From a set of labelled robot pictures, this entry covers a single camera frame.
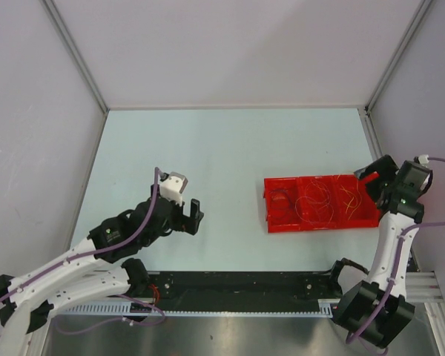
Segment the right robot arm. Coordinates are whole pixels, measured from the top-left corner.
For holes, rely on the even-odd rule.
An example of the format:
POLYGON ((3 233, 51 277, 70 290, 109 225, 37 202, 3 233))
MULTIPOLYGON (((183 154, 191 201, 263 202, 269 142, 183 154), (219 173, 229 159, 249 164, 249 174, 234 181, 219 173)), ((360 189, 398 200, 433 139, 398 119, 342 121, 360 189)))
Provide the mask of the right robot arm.
POLYGON ((410 249, 423 221, 419 202, 431 187, 429 157, 420 155, 397 166, 390 155, 354 172, 380 213, 378 244, 370 269, 346 259, 334 265, 329 292, 340 297, 333 313, 347 343, 372 344, 383 353, 412 320, 415 307, 406 300, 410 249))

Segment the red plastic bin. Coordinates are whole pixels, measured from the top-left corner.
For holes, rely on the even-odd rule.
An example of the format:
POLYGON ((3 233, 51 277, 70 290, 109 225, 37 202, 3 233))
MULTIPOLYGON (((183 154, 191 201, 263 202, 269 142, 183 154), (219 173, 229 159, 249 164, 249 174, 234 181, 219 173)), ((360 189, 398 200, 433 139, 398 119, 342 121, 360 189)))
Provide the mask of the red plastic bin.
POLYGON ((268 233, 378 227, 366 183, 353 174, 265 178, 268 233))

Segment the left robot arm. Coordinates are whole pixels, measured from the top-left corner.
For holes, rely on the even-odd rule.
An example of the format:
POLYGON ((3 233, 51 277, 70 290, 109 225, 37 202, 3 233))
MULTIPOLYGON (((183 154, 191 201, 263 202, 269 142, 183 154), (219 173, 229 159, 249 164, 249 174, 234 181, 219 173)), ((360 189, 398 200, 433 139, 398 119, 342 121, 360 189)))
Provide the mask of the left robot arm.
POLYGON ((132 257, 174 231, 195 235, 204 217, 200 201, 192 199, 188 216, 183 214, 183 207, 183 202, 151 197, 135 209, 104 220, 74 248, 41 268, 20 277, 1 275, 1 325, 6 325, 21 304, 30 302, 28 331, 33 332, 46 323, 50 311, 57 309, 57 304, 50 301, 51 293, 66 283, 132 257))

